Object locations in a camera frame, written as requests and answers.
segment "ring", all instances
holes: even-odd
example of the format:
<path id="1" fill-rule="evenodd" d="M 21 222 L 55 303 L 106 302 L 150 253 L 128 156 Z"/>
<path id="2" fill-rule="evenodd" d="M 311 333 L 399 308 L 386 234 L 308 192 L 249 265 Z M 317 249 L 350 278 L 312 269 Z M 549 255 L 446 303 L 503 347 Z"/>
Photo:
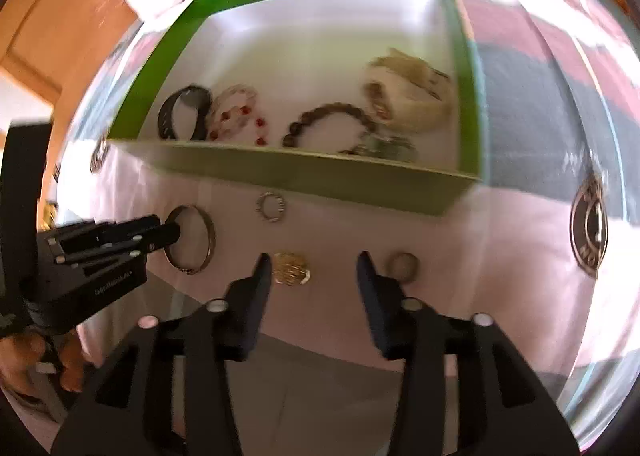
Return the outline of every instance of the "ring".
<path id="1" fill-rule="evenodd" d="M 301 286 L 311 279 L 311 270 L 300 254 L 279 252 L 273 255 L 273 279 L 278 284 Z"/>
<path id="2" fill-rule="evenodd" d="M 278 202 L 278 214 L 275 216 L 270 216 L 264 210 L 264 204 L 267 198 L 273 198 Z M 275 223 L 276 221 L 281 220 L 284 217 L 284 212 L 287 209 L 287 203 L 284 198 L 280 194 L 276 194 L 275 192 L 265 192 L 258 198 L 256 201 L 255 209 L 258 211 L 258 214 L 262 216 L 262 219 L 267 220 L 270 223 Z"/>
<path id="3" fill-rule="evenodd" d="M 401 284 L 413 282 L 418 276 L 420 260 L 407 251 L 396 251 L 386 259 L 386 275 Z"/>
<path id="4" fill-rule="evenodd" d="M 167 261 L 169 261 L 169 264 L 171 264 L 171 266 L 173 266 L 174 268 L 177 268 L 178 270 L 180 270 L 181 272 L 184 272 L 187 275 L 196 275 L 197 273 L 200 273 L 201 271 L 203 271 L 209 265 L 209 262 L 213 257 L 213 252 L 216 249 L 216 228 L 213 226 L 213 221 L 211 220 L 211 217 L 209 216 L 209 214 L 207 214 L 204 210 L 197 207 L 196 205 L 180 205 L 179 207 L 175 207 L 171 211 L 171 213 L 169 214 L 165 222 L 175 223 L 178 216 L 187 210 L 196 211 L 204 221 L 204 226 L 207 229 L 207 236 L 209 237 L 209 248 L 207 249 L 207 254 L 204 258 L 204 261 L 202 261 L 202 264 L 196 268 L 185 268 L 183 266 L 179 266 L 177 262 L 175 262 L 174 256 L 172 256 L 171 254 L 172 245 L 164 247 L 164 254 L 166 255 Z"/>

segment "gold coin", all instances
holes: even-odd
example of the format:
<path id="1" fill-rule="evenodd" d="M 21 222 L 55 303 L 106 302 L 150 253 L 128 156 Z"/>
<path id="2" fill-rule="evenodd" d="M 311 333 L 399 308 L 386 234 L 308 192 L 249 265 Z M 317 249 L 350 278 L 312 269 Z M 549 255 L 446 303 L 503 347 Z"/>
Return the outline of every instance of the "gold coin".
<path id="1" fill-rule="evenodd" d="M 291 252 L 276 253 L 273 256 L 273 279 L 278 284 L 300 286 L 311 279 L 306 259 Z"/>

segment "silver ring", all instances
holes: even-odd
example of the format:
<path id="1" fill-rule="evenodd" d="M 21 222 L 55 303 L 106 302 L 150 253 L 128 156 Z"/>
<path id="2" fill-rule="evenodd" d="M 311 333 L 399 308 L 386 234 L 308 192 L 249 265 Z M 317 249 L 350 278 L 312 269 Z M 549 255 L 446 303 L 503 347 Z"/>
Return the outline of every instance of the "silver ring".
<path id="1" fill-rule="evenodd" d="M 277 202 L 278 202 L 278 214 L 275 216 L 270 216 L 269 214 L 267 214 L 264 210 L 264 204 L 267 200 L 267 198 L 274 198 Z M 262 216 L 262 219 L 270 222 L 270 223 L 275 223 L 276 221 L 281 220 L 284 217 L 284 213 L 287 210 L 287 202 L 284 200 L 284 198 L 280 195 L 280 194 L 276 194 L 275 192 L 265 192 L 263 195 L 261 195 L 258 198 L 258 201 L 256 201 L 256 207 L 255 209 L 258 211 L 258 214 L 260 214 Z"/>
<path id="2" fill-rule="evenodd" d="M 207 266 L 209 266 L 209 262 L 213 257 L 213 252 L 216 249 L 216 228 L 213 226 L 213 221 L 211 220 L 211 217 L 209 216 L 209 214 L 207 214 L 204 210 L 202 210 L 200 207 L 197 207 L 196 205 L 180 205 L 179 207 L 175 207 L 171 211 L 171 213 L 169 214 L 165 222 L 175 223 L 175 220 L 178 218 L 178 216 L 186 210 L 196 211 L 204 221 L 204 226 L 207 229 L 207 236 L 209 238 L 209 248 L 207 249 L 207 254 L 204 258 L 204 261 L 202 261 L 202 264 L 196 268 L 186 268 L 186 267 L 180 266 L 179 264 L 177 264 L 177 262 L 175 262 L 174 256 L 172 256 L 171 254 L 172 245 L 164 247 L 164 254 L 166 255 L 167 261 L 169 261 L 169 264 L 171 264 L 171 266 L 173 266 L 174 268 L 177 268 L 178 270 L 180 270 L 181 272 L 184 272 L 187 275 L 196 275 L 197 273 L 200 273 L 201 271 L 203 271 Z"/>
<path id="3" fill-rule="evenodd" d="M 396 251 L 386 259 L 386 276 L 396 279 L 400 284 L 413 282 L 418 277 L 420 260 L 407 251 Z"/>

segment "green box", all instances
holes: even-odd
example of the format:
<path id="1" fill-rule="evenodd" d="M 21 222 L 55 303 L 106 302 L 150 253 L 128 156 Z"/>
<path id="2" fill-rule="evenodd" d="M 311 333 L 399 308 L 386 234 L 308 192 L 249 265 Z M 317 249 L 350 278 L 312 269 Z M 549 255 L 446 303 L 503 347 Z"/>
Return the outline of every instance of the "green box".
<path id="1" fill-rule="evenodd" d="M 481 77 L 455 0 L 444 0 L 444 10 L 452 38 L 460 107 L 457 171 L 297 149 L 137 140 L 159 89 L 200 25 L 214 13 L 260 1 L 263 0 L 194 0 L 138 74 L 109 138 L 159 168 L 423 214 L 443 213 L 482 177 Z"/>

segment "bracelet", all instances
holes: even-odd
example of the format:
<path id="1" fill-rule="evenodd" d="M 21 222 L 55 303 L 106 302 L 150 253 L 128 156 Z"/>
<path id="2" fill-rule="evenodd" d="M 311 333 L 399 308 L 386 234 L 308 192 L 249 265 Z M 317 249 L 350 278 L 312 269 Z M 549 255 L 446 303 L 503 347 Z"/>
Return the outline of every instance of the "bracelet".
<path id="1" fill-rule="evenodd" d="M 235 105 L 228 110 L 220 110 L 223 102 L 235 95 L 244 97 L 242 105 Z M 227 87 L 213 102 L 211 111 L 206 117 L 207 139 L 222 141 L 238 134 L 250 120 L 255 122 L 256 139 L 258 146 L 267 145 L 268 126 L 266 118 L 255 108 L 255 100 L 258 94 L 250 86 L 238 84 Z"/>
<path id="2" fill-rule="evenodd" d="M 353 118 L 361 122 L 369 132 L 375 132 L 378 129 L 378 124 L 369 118 L 362 109 L 357 108 L 350 103 L 327 103 L 312 111 L 302 113 L 298 118 L 298 121 L 289 124 L 289 134 L 285 135 L 282 139 L 282 146 L 297 147 L 298 138 L 302 135 L 305 127 L 309 127 L 316 120 L 332 115 L 335 112 L 343 112 L 345 115 L 353 116 Z"/>
<path id="3" fill-rule="evenodd" d="M 175 223 L 178 216 L 187 210 L 196 211 L 204 221 L 204 226 L 207 229 L 207 236 L 209 238 L 209 248 L 207 249 L 207 254 L 205 256 L 204 261 L 202 261 L 202 264 L 196 268 L 186 268 L 186 267 L 180 266 L 177 264 L 177 262 L 175 262 L 174 256 L 172 256 L 172 253 L 171 253 L 172 245 L 164 247 L 164 254 L 166 255 L 167 261 L 169 261 L 169 264 L 171 264 L 171 266 L 173 266 L 174 268 L 177 268 L 178 270 L 180 270 L 181 272 L 184 272 L 187 275 L 196 275 L 197 273 L 200 273 L 201 271 L 203 271 L 209 265 L 209 262 L 213 257 L 213 252 L 216 249 L 216 228 L 213 226 L 213 221 L 211 220 L 211 217 L 209 216 L 209 214 L 207 214 L 204 210 L 197 207 L 196 205 L 180 205 L 179 207 L 175 207 L 171 211 L 171 213 L 169 214 L 165 222 Z"/>
<path id="4" fill-rule="evenodd" d="M 174 106 L 180 97 L 189 97 L 194 102 L 194 109 L 198 113 L 196 125 L 191 134 L 192 140 L 204 140 L 207 138 L 207 127 L 205 119 L 211 110 L 211 94 L 204 87 L 188 86 L 174 92 L 168 99 L 164 101 L 160 111 L 158 112 L 158 136 L 163 140 L 175 140 L 174 126 L 172 116 L 174 114 Z"/>
<path id="5" fill-rule="evenodd" d="M 413 163 L 418 158 L 414 145 L 405 137 L 383 136 L 366 131 L 360 134 L 360 142 L 355 147 L 340 152 L 406 163 Z"/>

